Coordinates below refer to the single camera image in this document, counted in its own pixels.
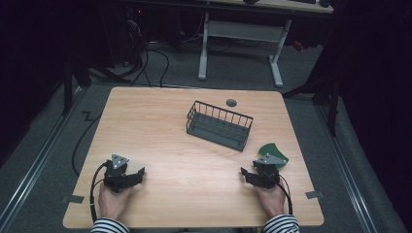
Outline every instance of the round hole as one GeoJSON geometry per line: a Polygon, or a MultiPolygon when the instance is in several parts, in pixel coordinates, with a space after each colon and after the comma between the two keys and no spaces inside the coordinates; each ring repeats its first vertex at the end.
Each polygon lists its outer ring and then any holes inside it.
{"type": "Polygon", "coordinates": [[[234,100],[234,99],[228,99],[228,100],[226,100],[226,105],[228,106],[228,107],[236,107],[236,105],[237,105],[237,102],[236,102],[236,100],[234,100]]]}

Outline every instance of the wooden table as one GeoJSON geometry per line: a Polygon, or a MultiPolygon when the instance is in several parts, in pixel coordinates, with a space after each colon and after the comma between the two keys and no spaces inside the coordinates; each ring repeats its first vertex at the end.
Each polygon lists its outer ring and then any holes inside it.
{"type": "MultiPolygon", "coordinates": [[[[318,200],[305,195],[314,188],[280,93],[115,87],[73,192],[85,201],[70,203],[63,223],[68,228],[92,226],[92,176],[116,153],[130,159],[127,174],[146,167],[143,183],[134,187],[121,220],[128,227],[262,226],[268,215],[240,167],[255,173],[252,161],[268,143],[275,143],[290,159],[280,173],[290,185],[299,224],[322,224],[318,200]],[[228,107],[227,99],[236,100],[237,106],[228,107]],[[187,113],[195,100],[254,118],[243,152],[186,133],[187,113]]],[[[94,191],[98,203],[98,188],[94,191]]]]}

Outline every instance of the desk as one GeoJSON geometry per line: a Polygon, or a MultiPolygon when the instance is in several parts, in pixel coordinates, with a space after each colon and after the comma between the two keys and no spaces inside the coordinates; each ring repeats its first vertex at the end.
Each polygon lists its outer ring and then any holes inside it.
{"type": "MultiPolygon", "coordinates": [[[[228,3],[236,5],[246,5],[243,0],[210,0],[214,3],[228,3]]],[[[300,3],[287,0],[260,0],[254,5],[247,5],[251,8],[276,8],[291,11],[303,11],[312,13],[328,13],[331,14],[333,9],[331,6],[327,8],[321,7],[319,2],[316,4],[300,3]]],[[[283,27],[262,26],[247,23],[236,23],[227,21],[209,20],[209,14],[205,14],[204,30],[203,30],[203,47],[200,55],[199,74],[200,80],[206,79],[207,71],[207,43],[209,36],[226,37],[233,39],[245,39],[254,41],[263,41],[277,43],[277,47],[273,55],[269,56],[269,64],[272,70],[273,80],[277,87],[283,86],[283,81],[278,67],[278,59],[282,51],[282,47],[288,36],[292,20],[286,20],[283,27]]]]}
{"type": "MultiPolygon", "coordinates": [[[[318,200],[305,195],[314,188],[280,93],[115,87],[73,192],[85,201],[69,204],[63,224],[92,226],[88,205],[92,176],[116,153],[130,159],[128,174],[146,167],[143,183],[134,187],[121,220],[128,227],[263,226],[268,216],[240,167],[255,172],[252,161],[267,143],[276,143],[290,159],[280,173],[290,185],[300,225],[322,224],[318,200]],[[228,107],[227,99],[236,100],[237,106],[228,107]],[[187,113],[195,100],[254,118],[243,152],[186,133],[187,113]]],[[[98,188],[94,196],[98,197],[98,188]]]]}

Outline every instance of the black tape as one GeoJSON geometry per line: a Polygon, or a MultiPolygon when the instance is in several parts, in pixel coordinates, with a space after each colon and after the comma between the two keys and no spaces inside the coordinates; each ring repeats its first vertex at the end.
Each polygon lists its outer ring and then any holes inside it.
{"type": "Polygon", "coordinates": [[[322,191],[311,191],[311,192],[306,192],[305,194],[308,199],[312,199],[312,198],[322,199],[325,197],[322,191]]]}
{"type": "Polygon", "coordinates": [[[76,196],[76,195],[63,195],[63,197],[61,197],[60,202],[61,203],[79,203],[82,204],[83,199],[85,199],[83,196],[76,196]]]}

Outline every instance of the gray carpet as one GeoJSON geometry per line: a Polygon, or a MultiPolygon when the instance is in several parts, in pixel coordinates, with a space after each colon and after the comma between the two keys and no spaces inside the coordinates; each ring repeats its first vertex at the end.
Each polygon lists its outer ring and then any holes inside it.
{"type": "MultiPolygon", "coordinates": [[[[165,84],[197,86],[224,89],[278,90],[281,92],[295,88],[306,81],[322,48],[298,52],[285,47],[279,66],[284,78],[282,89],[274,87],[271,71],[265,56],[250,55],[243,52],[244,47],[232,47],[225,52],[210,52],[208,78],[197,79],[199,48],[181,47],[179,50],[164,47],[159,51],[167,54],[170,67],[164,78],[165,84]]],[[[152,83],[158,83],[166,67],[165,58],[155,52],[149,53],[147,75],[152,83]]],[[[146,83],[144,77],[138,83],[146,83]]],[[[82,111],[90,111],[90,117],[101,114],[109,91],[119,85],[107,80],[94,79],[85,97],[74,110],[66,127],[52,151],[49,162],[38,181],[33,186],[9,232],[88,232],[66,229],[62,220],[67,204],[60,202],[63,194],[71,194],[77,177],[71,168],[72,151],[84,130],[90,125],[85,121],[82,111]]],[[[287,99],[296,137],[301,146],[314,187],[325,195],[320,200],[325,223],[319,227],[302,227],[301,232],[363,232],[357,213],[347,189],[337,169],[334,150],[323,122],[317,115],[310,99],[303,95],[287,99]]],[[[340,103],[337,119],[337,140],[347,156],[348,163],[359,182],[360,190],[375,217],[379,232],[406,232],[397,215],[392,210],[384,190],[364,158],[350,121],[340,103]]],[[[19,147],[0,170],[3,188],[0,195],[0,208],[4,210],[8,201],[37,153],[52,131],[62,111],[62,88],[54,95],[48,106],[34,119],[31,128],[19,147]]],[[[76,153],[76,167],[82,168],[86,152],[91,143],[94,125],[86,134],[76,153]]]]}

